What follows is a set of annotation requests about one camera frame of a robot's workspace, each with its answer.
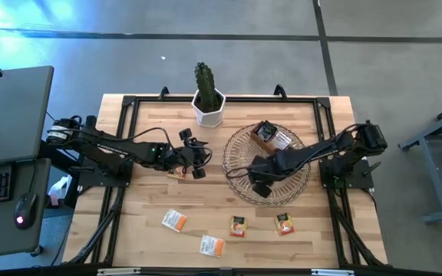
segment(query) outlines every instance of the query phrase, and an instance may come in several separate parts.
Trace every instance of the cactus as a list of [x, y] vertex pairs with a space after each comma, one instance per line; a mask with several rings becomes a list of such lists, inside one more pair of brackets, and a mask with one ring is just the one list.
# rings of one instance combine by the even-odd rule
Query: cactus
[[219, 110], [222, 102], [214, 90], [213, 72], [203, 62], [199, 62], [196, 66], [196, 81], [200, 96], [196, 106], [204, 113]]

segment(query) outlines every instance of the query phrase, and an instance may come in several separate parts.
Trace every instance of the potted cactus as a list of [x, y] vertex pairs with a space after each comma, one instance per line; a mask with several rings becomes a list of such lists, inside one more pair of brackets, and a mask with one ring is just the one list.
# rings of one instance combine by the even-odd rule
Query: potted cactus
[[196, 66], [197, 91], [192, 106], [202, 127], [217, 127], [223, 121], [226, 97], [214, 87], [211, 69], [203, 62]]

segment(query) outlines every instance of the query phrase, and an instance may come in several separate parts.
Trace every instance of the black desk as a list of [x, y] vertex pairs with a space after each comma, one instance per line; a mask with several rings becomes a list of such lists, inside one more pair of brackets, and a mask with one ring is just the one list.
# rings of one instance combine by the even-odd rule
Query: black desk
[[49, 159], [36, 160], [34, 185], [32, 192], [38, 194], [37, 215], [32, 227], [20, 230], [14, 223], [15, 205], [21, 195], [28, 192], [31, 177], [34, 173], [34, 161], [17, 163], [12, 174], [14, 176], [13, 196], [11, 201], [0, 202], [0, 255], [22, 251], [34, 251], [38, 247], [40, 230], [47, 194], [47, 183], [51, 161]]
[[[17, 162], [13, 171], [13, 196], [10, 202], [0, 202], [0, 255], [34, 251], [38, 247], [47, 193], [50, 165], [69, 173], [79, 164], [41, 141], [45, 111], [51, 89], [54, 68], [32, 67], [3, 71], [0, 77], [0, 163]], [[19, 230], [13, 222], [16, 201], [28, 191], [33, 175], [32, 161], [38, 158], [33, 190], [39, 196], [37, 218], [33, 226]], [[77, 192], [68, 201], [74, 207]]]

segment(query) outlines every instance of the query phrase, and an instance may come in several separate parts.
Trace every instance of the desk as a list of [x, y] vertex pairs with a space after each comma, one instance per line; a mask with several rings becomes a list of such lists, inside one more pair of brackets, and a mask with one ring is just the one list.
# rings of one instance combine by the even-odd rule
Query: desk
[[[30, 188], [31, 178], [34, 174], [33, 162], [35, 162], [36, 171], [31, 191], [38, 195], [35, 222], [30, 228], [20, 230], [15, 226], [15, 206], [20, 197]], [[49, 159], [37, 159], [15, 164], [12, 170], [12, 200], [0, 202], [0, 255], [30, 252], [38, 247], [50, 169], [51, 161]]]
[[0, 77], [0, 163], [37, 157], [53, 74], [52, 66], [3, 71]]
[[[122, 99], [121, 94], [104, 95], [97, 129], [116, 133]], [[355, 122], [349, 97], [330, 97], [330, 101], [337, 132]], [[126, 122], [130, 122], [130, 116], [131, 112]], [[208, 129], [197, 125], [190, 103], [141, 102], [136, 133], [151, 127], [163, 127], [168, 131], [173, 145], [180, 146], [179, 131], [190, 127], [194, 137], [209, 142], [207, 146], [213, 150], [214, 156], [205, 168], [206, 178], [195, 181], [168, 178], [164, 172], [134, 165], [120, 217], [114, 266], [338, 267], [328, 199], [321, 188], [316, 163], [312, 163], [312, 177], [305, 191], [294, 201], [279, 207], [262, 207], [246, 202], [227, 184], [221, 167], [226, 142], [241, 127], [260, 120], [288, 127], [299, 135], [305, 145], [318, 141], [313, 107], [304, 103], [226, 103], [223, 123], [215, 129]], [[135, 139], [164, 140], [160, 131], [149, 132]], [[96, 229], [103, 194], [104, 189], [97, 187], [79, 197], [64, 261], [73, 258]], [[357, 233], [376, 257], [386, 262], [373, 202], [361, 190], [348, 190], [348, 194]], [[168, 209], [176, 209], [187, 216], [181, 233], [161, 225]], [[273, 216], [282, 212], [289, 212], [293, 216], [296, 233], [279, 236]], [[231, 215], [242, 215], [248, 219], [246, 238], [228, 236]], [[225, 240], [221, 258], [199, 253], [202, 235]], [[107, 233], [104, 237], [102, 252], [106, 251]], [[346, 256], [351, 259], [347, 235], [342, 237]]]

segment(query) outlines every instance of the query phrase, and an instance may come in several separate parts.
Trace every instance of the orange tea packet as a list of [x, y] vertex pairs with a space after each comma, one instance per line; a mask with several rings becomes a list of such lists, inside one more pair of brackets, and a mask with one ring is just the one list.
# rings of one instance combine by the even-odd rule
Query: orange tea packet
[[224, 241], [221, 238], [209, 237], [203, 235], [203, 239], [200, 242], [200, 254], [221, 257], [223, 251]]
[[233, 237], [245, 238], [246, 235], [246, 219], [240, 216], [232, 216], [229, 221], [229, 235]]
[[176, 178], [176, 179], [187, 179], [187, 174], [183, 173], [183, 167], [178, 167], [176, 169], [171, 169], [167, 173], [168, 177]]
[[286, 235], [295, 231], [291, 216], [288, 213], [277, 215], [274, 220], [280, 235]]
[[177, 232], [182, 231], [182, 227], [185, 224], [187, 217], [185, 215], [180, 214], [179, 212], [170, 209], [167, 214], [163, 218], [161, 222], [162, 225], [165, 225], [168, 228], [171, 228]]

